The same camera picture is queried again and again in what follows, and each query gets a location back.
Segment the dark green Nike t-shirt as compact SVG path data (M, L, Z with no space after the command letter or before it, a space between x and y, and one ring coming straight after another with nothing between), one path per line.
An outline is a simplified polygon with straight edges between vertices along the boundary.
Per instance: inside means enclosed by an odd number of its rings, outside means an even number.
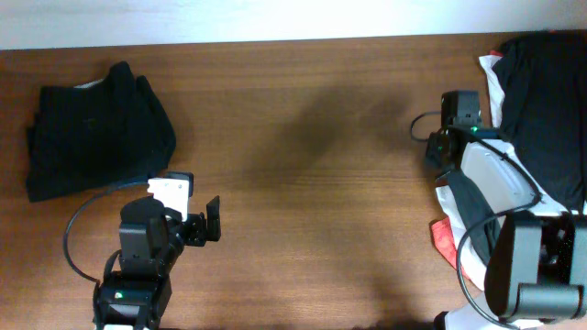
M497 129L546 196L585 210L585 34L527 34L489 55L501 58L493 71L505 92Z

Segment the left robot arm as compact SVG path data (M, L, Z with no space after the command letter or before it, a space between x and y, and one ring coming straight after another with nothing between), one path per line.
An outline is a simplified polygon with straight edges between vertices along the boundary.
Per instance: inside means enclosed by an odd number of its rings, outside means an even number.
M182 215L153 198L126 204L118 229L121 249L106 262L94 290L97 329L157 329L172 295L171 270L188 246L221 237L220 198L206 212Z

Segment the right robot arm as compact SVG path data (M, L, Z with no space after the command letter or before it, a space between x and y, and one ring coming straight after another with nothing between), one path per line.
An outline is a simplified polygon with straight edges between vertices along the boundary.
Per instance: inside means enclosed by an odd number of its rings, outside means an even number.
M586 315L586 200L566 155L527 156L493 129L446 126L427 140L437 199L467 304L436 329L532 329Z

